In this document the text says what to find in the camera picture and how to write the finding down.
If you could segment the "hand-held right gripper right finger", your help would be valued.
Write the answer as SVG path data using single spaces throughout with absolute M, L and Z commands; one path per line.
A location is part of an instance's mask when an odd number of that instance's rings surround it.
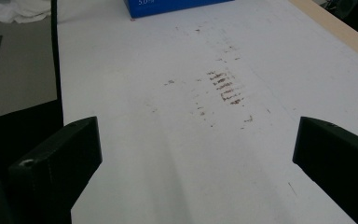
M 303 117 L 293 163 L 358 224 L 358 135 L 334 123 Z

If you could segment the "white cloth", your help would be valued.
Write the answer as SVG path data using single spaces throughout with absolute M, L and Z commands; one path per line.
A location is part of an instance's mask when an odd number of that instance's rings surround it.
M 29 23 L 51 14 L 51 0 L 0 0 L 0 22 Z

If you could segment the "blue torn cardboard box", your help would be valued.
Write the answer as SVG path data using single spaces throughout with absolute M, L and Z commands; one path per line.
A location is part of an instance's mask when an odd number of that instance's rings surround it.
M 123 0 L 133 19 L 233 0 Z

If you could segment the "dark furniture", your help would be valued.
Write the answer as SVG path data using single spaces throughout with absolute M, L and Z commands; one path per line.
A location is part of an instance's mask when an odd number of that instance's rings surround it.
M 358 32 L 358 0 L 325 0 L 321 7 Z

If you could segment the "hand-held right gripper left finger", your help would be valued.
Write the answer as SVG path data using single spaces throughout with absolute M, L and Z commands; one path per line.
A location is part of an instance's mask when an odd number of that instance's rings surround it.
M 9 166 L 16 224 L 72 224 L 71 210 L 103 161 L 95 117 L 74 121 Z

